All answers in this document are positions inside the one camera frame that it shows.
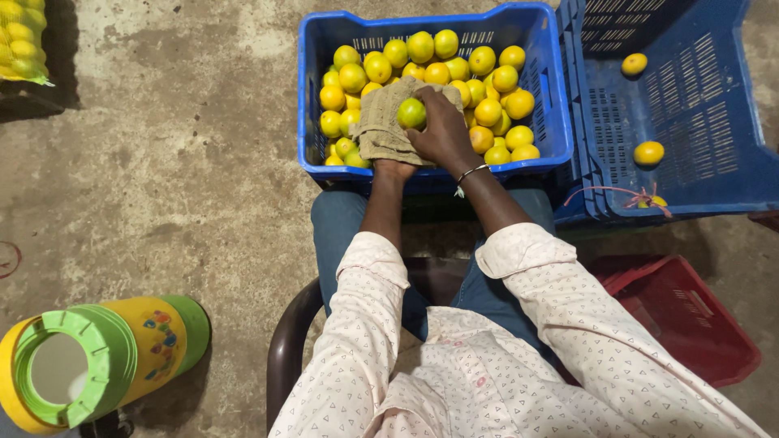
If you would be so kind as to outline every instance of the bracelet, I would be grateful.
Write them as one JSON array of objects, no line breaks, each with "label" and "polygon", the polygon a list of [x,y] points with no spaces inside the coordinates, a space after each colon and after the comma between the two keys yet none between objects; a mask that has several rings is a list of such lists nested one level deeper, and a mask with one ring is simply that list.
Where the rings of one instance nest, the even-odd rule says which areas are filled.
[{"label": "bracelet", "polygon": [[470,171],[466,171],[463,173],[458,179],[457,179],[457,191],[454,193],[454,196],[459,196],[460,198],[465,197],[465,192],[460,188],[460,183],[463,181],[465,177],[471,174],[471,172],[475,172],[477,170],[481,169],[489,169],[489,164],[482,164],[481,166],[477,166],[475,168],[472,168]]}]

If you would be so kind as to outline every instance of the green lid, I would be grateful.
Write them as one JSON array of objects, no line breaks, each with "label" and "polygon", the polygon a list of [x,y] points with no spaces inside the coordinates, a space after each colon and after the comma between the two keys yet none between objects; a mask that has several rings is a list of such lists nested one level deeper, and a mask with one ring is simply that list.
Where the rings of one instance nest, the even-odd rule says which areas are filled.
[{"label": "green lid", "polygon": [[[50,424],[76,427],[114,410],[136,371],[135,338],[127,323],[112,310],[92,304],[41,315],[22,334],[16,352],[14,380],[26,406]],[[52,404],[35,391],[31,366],[37,348],[56,333],[76,339],[86,352],[86,383],[69,404]]]},{"label": "green lid", "polygon": [[178,376],[195,366],[203,357],[211,338],[211,324],[206,311],[192,298],[184,295],[163,295],[160,299],[176,309],[187,330],[187,351],[182,364],[176,370],[175,375]]}]

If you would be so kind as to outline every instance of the shirt sleeve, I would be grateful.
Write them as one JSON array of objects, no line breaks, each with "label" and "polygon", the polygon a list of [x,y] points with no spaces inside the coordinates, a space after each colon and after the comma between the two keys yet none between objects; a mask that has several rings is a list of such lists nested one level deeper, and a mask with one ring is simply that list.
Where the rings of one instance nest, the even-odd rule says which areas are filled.
[{"label": "shirt sleeve", "polygon": [[363,436],[384,400],[409,286],[403,259],[381,235],[357,233],[337,279],[312,361],[284,402],[271,437]]},{"label": "shirt sleeve", "polygon": [[767,436],[719,391],[673,359],[536,224],[515,224],[477,250],[584,390],[648,436]]}]

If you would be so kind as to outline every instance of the right hand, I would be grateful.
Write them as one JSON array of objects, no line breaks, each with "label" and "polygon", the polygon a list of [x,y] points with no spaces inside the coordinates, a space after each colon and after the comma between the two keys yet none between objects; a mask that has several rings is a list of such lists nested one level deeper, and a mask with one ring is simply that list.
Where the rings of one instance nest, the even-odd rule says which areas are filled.
[{"label": "right hand", "polygon": [[425,103],[427,127],[422,132],[406,129],[406,137],[419,155],[444,167],[454,178],[484,164],[471,146],[465,118],[457,107],[432,87],[418,90],[416,96]]}]

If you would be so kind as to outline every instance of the left hand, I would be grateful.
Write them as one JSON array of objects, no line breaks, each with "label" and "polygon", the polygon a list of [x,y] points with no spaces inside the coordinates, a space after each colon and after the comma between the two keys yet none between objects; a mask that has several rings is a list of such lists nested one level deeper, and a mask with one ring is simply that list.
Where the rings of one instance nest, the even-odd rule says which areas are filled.
[{"label": "left hand", "polygon": [[401,163],[388,158],[380,158],[373,161],[373,168],[376,178],[396,178],[403,184],[417,171],[417,166],[413,164]]}]

